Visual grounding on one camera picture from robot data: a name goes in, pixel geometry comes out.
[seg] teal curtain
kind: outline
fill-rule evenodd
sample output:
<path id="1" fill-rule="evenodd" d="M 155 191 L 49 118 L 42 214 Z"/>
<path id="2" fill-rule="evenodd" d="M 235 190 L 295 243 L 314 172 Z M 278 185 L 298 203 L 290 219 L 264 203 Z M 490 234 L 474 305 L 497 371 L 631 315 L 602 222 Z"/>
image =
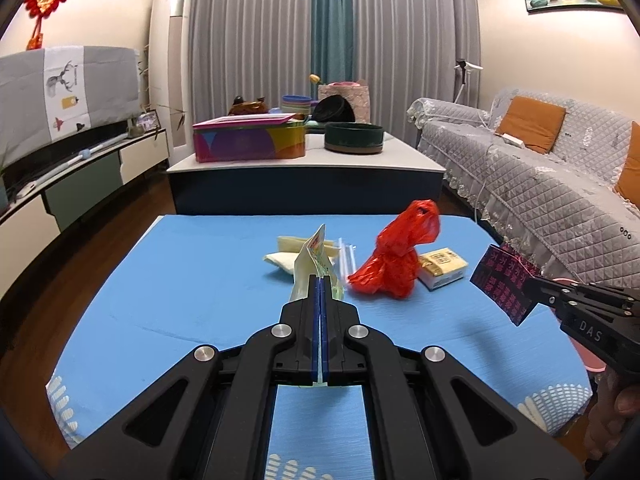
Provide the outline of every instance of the teal curtain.
<path id="1" fill-rule="evenodd" d="M 322 83 L 353 81 L 353 38 L 353 0 L 311 0 L 311 73 Z"/>

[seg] wooden floor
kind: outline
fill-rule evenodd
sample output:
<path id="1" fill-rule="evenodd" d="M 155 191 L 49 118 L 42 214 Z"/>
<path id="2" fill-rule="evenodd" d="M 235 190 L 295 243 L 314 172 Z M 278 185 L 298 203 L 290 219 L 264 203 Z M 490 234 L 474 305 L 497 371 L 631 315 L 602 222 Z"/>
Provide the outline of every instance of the wooden floor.
<path id="1" fill-rule="evenodd" d="M 469 216 L 447 191 L 438 206 L 441 214 Z M 43 268 L 50 269 L 50 275 L 40 276 L 44 286 L 18 297 L 29 314 L 0 361 L 0 403 L 28 449 L 49 472 L 55 471 L 68 447 L 51 415 L 44 385 L 107 277 L 158 215 L 174 213 L 164 175 L 137 182 L 48 255 Z M 576 428 L 562 443 L 584 460 L 584 421 Z"/>

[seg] human hand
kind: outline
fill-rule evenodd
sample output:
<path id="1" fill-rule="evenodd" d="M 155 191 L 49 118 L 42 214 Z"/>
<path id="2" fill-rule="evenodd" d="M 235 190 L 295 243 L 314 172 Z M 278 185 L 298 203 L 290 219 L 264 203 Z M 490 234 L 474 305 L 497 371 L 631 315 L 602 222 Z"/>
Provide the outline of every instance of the human hand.
<path id="1" fill-rule="evenodd" d="M 620 389 L 620 377 L 610 368 L 598 386 L 598 402 L 589 413 L 584 447 L 593 460 L 610 453 L 622 438 L 628 418 L 640 413 L 640 384 Z"/>

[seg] triangular cutout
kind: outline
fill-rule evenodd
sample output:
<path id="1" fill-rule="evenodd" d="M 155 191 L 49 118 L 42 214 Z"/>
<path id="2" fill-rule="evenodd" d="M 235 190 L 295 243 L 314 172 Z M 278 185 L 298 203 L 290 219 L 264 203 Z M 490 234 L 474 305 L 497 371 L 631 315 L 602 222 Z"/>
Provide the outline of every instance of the triangular cutout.
<path id="1" fill-rule="evenodd" d="M 513 423 L 460 379 L 451 381 L 480 446 L 490 446 L 515 432 Z"/>
<path id="2" fill-rule="evenodd" d="M 187 379 L 176 381 L 127 424 L 124 432 L 149 446 L 160 446 L 188 384 Z"/>

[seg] red plastic bag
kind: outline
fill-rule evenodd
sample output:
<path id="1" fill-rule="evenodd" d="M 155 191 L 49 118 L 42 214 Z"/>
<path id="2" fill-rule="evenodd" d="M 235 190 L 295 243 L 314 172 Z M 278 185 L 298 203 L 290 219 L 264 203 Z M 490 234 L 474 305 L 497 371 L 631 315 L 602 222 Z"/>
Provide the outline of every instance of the red plastic bag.
<path id="1" fill-rule="evenodd" d="M 348 277 L 358 292 L 388 292 L 406 298 L 414 290 L 420 263 L 415 246 L 430 244 L 440 234 L 440 212 L 432 200 L 414 200 L 386 226 L 373 254 L 356 273 Z"/>

